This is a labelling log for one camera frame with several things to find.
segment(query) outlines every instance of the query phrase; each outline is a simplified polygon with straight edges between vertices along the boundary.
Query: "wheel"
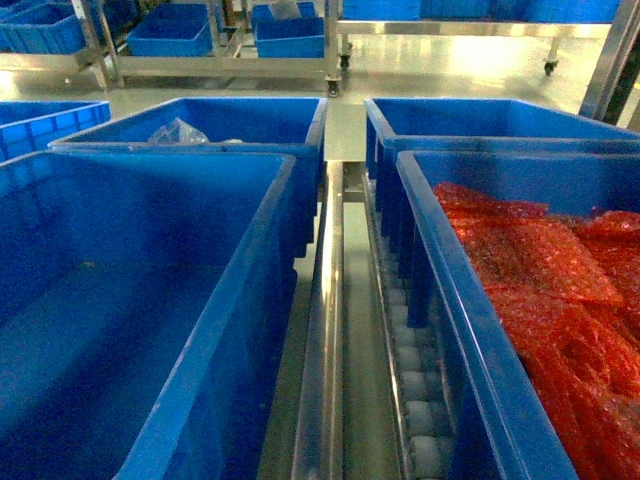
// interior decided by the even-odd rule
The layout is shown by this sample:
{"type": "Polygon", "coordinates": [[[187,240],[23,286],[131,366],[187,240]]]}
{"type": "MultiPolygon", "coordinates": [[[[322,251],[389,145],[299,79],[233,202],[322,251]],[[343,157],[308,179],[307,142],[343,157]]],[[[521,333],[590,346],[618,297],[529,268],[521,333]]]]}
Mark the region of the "wheel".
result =
{"type": "Polygon", "coordinates": [[[558,66],[558,62],[547,62],[544,64],[544,73],[547,77],[550,77],[553,71],[558,66]]]}
{"type": "Polygon", "coordinates": [[[336,98],[338,95],[340,95],[340,86],[338,85],[338,82],[329,82],[327,95],[329,95],[329,98],[336,98]]]}
{"type": "Polygon", "coordinates": [[[342,70],[347,70],[349,68],[349,59],[351,55],[340,55],[340,68],[342,70]]]}

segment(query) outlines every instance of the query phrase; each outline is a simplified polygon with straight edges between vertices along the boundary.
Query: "epoxy floor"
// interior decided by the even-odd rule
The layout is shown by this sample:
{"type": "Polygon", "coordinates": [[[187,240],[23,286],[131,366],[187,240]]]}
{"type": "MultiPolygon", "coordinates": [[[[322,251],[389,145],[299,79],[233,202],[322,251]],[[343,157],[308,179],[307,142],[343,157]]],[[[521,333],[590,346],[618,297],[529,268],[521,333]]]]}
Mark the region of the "epoxy floor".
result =
{"type": "MultiPolygon", "coordinates": [[[[362,101],[377,96],[511,97],[577,112],[603,41],[565,40],[552,77],[543,72],[551,40],[473,37],[353,36],[351,69],[343,96],[330,101],[326,155],[329,161],[363,161],[365,112],[362,101]]],[[[3,100],[108,99],[114,117],[182,96],[321,96],[325,82],[238,79],[128,79],[127,89],[101,92],[89,74],[70,78],[0,72],[3,100]]],[[[637,91],[633,100],[637,103],[637,91]]],[[[623,118],[622,124],[628,121],[623,118]]],[[[311,246],[297,262],[300,274],[294,312],[272,411],[261,479],[289,476],[296,426],[308,298],[311,246]]],[[[388,381],[382,337],[371,315],[370,252],[362,204],[345,204],[345,466],[347,478],[388,479],[393,457],[388,381]]]]}

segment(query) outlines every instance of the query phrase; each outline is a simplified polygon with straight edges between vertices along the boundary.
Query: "clear plastic bag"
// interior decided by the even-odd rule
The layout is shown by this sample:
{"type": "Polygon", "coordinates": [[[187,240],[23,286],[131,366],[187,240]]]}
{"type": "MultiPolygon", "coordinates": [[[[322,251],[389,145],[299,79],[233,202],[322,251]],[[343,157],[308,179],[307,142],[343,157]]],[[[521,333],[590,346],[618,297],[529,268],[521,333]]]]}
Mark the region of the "clear plastic bag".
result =
{"type": "Polygon", "coordinates": [[[200,130],[178,117],[171,123],[156,130],[155,133],[149,137],[148,142],[161,145],[197,145],[200,143],[209,143],[209,139],[200,130]]]}
{"type": "Polygon", "coordinates": [[[274,20],[302,18],[296,0],[276,0],[269,5],[269,9],[271,10],[271,15],[273,15],[274,20]]]}

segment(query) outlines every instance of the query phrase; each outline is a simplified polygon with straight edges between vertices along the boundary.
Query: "blue plastic bin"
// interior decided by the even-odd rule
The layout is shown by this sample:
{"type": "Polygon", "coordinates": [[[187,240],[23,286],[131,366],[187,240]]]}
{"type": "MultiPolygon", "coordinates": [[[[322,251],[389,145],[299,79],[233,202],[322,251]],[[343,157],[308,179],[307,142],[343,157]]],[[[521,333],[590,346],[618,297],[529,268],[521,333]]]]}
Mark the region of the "blue plastic bin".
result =
{"type": "Polygon", "coordinates": [[[400,257],[420,262],[426,254],[425,268],[413,268],[410,276],[417,287],[410,292],[408,324],[432,326],[443,339],[438,356],[457,432],[447,478],[577,480],[432,187],[455,182],[502,200],[550,203],[555,213],[587,215],[594,205],[640,211],[639,160],[571,153],[400,154],[406,237],[400,257]]]}
{"type": "Polygon", "coordinates": [[[324,57],[324,19],[296,18],[256,25],[260,58],[324,57]]]}
{"type": "Polygon", "coordinates": [[[486,20],[491,5],[491,0],[422,0],[420,16],[429,20],[486,20]]]}
{"type": "Polygon", "coordinates": [[[420,20],[421,0],[344,0],[345,20],[420,20]]]}
{"type": "Polygon", "coordinates": [[[637,133],[518,100],[388,98],[365,106],[367,170],[377,180],[376,208],[393,251],[402,190],[395,162],[402,150],[640,152],[637,133]]]}
{"type": "Polygon", "coordinates": [[[540,23],[611,23],[620,0],[530,0],[525,20],[540,23]]]}
{"type": "Polygon", "coordinates": [[[0,102],[0,160],[45,150],[110,118],[109,102],[0,102]]]}
{"type": "Polygon", "coordinates": [[[0,23],[15,53],[72,54],[86,46],[73,7],[47,3],[25,10],[0,23]]]}
{"type": "Polygon", "coordinates": [[[213,49],[207,7],[163,4],[127,37],[131,54],[141,57],[204,57],[213,49]]]}
{"type": "Polygon", "coordinates": [[[296,281],[294,161],[0,165],[0,477],[255,478],[296,281]]]}
{"type": "MultiPolygon", "coordinates": [[[[318,13],[313,2],[298,2],[302,18],[316,18],[318,13]]],[[[251,10],[251,29],[255,31],[258,23],[275,22],[269,5],[255,5],[251,10]]]]}
{"type": "Polygon", "coordinates": [[[181,98],[53,142],[54,149],[90,148],[111,151],[268,152],[297,158],[294,171],[301,235],[313,240],[317,187],[324,168],[325,98],[181,98]],[[149,138],[162,126],[181,118],[202,131],[211,143],[152,145],[149,138]],[[228,142],[241,140],[241,143],[228,142]]]}

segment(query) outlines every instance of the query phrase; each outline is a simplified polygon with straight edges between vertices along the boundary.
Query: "shelf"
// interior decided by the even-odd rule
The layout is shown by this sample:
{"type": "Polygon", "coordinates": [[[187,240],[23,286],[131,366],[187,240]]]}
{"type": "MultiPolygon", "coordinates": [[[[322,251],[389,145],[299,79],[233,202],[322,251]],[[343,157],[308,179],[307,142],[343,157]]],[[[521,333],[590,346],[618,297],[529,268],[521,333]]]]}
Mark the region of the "shelf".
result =
{"type": "Polygon", "coordinates": [[[77,73],[85,70],[93,58],[93,52],[89,48],[84,48],[73,55],[2,53],[0,54],[0,70],[77,73]]]}
{"type": "Polygon", "coordinates": [[[472,37],[606,38],[610,25],[495,22],[375,22],[339,20],[338,34],[472,37]]]}

